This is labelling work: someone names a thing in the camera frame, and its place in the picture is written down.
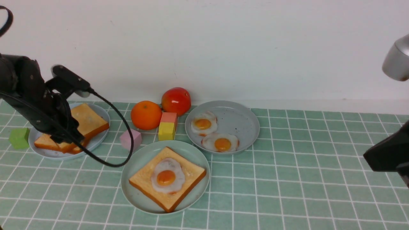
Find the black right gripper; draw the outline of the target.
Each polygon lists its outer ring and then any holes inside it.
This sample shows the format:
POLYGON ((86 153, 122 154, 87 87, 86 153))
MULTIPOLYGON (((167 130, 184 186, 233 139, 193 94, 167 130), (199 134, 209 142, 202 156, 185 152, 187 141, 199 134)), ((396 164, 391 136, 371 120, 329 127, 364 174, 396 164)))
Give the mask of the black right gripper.
POLYGON ((374 172, 396 172, 409 187, 409 122, 363 156, 374 172))

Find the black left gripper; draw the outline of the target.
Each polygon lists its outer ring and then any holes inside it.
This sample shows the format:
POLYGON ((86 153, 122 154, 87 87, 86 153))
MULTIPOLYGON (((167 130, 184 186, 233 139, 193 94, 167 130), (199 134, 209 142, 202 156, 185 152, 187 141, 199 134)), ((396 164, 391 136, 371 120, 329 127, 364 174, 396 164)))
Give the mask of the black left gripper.
POLYGON ((72 118, 69 105, 60 93, 48 89, 38 62, 25 56, 1 54, 1 96, 38 131, 50 134, 56 143, 80 143, 85 137, 72 118), (48 122, 33 110, 37 108, 52 119, 48 122))

